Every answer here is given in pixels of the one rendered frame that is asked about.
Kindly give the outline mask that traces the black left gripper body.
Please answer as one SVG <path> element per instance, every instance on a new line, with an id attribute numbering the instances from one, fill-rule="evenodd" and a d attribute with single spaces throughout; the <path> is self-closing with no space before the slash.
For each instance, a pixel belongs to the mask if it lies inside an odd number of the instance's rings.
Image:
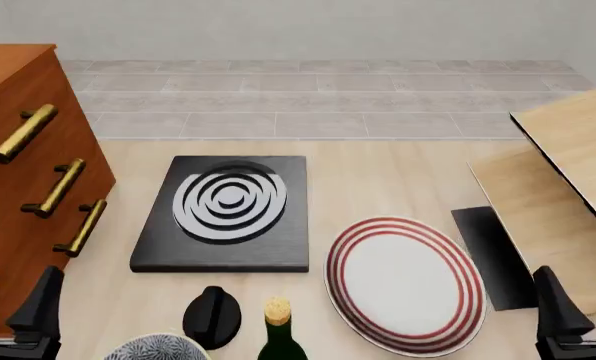
<path id="1" fill-rule="evenodd" d="M 19 343 L 0 338 L 0 360 L 56 360 L 61 338 L 42 337 L 37 342 Z"/>

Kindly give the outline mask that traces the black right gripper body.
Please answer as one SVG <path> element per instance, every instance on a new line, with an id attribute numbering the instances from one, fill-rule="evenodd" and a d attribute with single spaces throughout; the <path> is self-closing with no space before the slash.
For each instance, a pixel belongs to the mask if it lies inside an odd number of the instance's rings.
<path id="1" fill-rule="evenodd" d="M 535 347 L 541 360 L 596 360 L 596 341 L 561 343 L 556 338 L 539 338 Z"/>

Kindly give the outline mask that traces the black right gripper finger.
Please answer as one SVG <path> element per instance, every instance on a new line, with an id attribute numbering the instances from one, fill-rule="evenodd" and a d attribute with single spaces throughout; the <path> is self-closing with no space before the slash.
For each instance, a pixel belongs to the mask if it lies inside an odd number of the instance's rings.
<path id="1" fill-rule="evenodd" d="M 538 299 L 537 339 L 582 337 L 594 323 L 575 305 L 549 266 L 533 273 Z"/>

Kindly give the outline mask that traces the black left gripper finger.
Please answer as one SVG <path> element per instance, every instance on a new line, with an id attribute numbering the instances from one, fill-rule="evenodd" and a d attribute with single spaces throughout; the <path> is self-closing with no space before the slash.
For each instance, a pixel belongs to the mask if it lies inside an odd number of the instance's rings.
<path id="1" fill-rule="evenodd" d="M 43 338 L 59 341 L 59 301 L 64 273 L 48 266 L 20 308 L 6 321 L 15 342 L 39 342 Z"/>

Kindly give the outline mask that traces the wooden cabinet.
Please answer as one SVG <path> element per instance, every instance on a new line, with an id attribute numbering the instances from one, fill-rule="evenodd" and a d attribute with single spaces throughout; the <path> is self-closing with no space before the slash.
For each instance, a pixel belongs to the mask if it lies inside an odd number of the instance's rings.
<path id="1" fill-rule="evenodd" d="M 48 266 L 71 260 L 52 246 L 67 244 L 86 217 L 82 204 L 105 199 L 115 177 L 51 44 L 0 44 L 0 144 L 23 123 L 20 113 L 44 104 L 55 118 L 9 164 L 0 164 L 0 337 Z M 56 165 L 73 159 L 86 167 L 53 215 L 21 212 L 41 203 L 62 176 Z"/>

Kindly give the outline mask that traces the green wine bottle with cork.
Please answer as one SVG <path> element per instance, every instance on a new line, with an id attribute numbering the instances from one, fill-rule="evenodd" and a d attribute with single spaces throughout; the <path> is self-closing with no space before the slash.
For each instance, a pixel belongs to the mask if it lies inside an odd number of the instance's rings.
<path id="1" fill-rule="evenodd" d="M 290 302 L 274 296 L 265 304 L 267 342 L 257 360 L 308 360 L 303 348 L 292 337 Z"/>

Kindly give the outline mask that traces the pale wooden shelf stand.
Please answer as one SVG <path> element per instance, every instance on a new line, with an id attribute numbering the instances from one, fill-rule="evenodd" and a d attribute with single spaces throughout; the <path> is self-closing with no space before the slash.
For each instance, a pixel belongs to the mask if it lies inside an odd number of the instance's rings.
<path id="1" fill-rule="evenodd" d="M 527 142 L 468 166 L 527 270 L 596 314 L 596 89 L 509 117 Z"/>

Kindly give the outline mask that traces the patterned grey bowl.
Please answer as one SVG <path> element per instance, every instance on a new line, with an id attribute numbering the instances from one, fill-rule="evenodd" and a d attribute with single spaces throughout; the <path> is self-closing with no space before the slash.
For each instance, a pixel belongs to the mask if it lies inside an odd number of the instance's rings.
<path id="1" fill-rule="evenodd" d="M 196 341 L 183 335 L 142 335 L 116 347 L 103 360 L 212 360 Z"/>

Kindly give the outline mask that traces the flat black stove plate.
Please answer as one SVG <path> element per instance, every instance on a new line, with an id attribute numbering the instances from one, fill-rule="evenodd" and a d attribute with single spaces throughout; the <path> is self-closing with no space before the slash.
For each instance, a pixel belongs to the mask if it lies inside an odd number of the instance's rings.
<path id="1" fill-rule="evenodd" d="M 303 156 L 173 158 L 133 272 L 308 272 Z"/>

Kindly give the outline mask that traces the white plate with red rings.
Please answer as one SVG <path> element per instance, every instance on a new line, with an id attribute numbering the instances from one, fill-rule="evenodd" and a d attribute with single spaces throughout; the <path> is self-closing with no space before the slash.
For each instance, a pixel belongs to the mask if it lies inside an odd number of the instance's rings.
<path id="1" fill-rule="evenodd" d="M 332 243 L 323 275 L 344 322 L 402 356 L 455 353 L 486 318 L 484 281 L 469 254 L 414 219 L 379 216 L 351 224 Z"/>

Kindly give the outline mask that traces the round black stove knob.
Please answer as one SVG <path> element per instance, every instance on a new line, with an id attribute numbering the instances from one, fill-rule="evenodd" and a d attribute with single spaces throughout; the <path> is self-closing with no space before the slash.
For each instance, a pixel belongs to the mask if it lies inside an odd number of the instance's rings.
<path id="1" fill-rule="evenodd" d="M 217 350 L 237 335 L 242 314 L 237 300 L 222 287 L 206 287 L 186 308 L 182 329 L 205 350 Z"/>

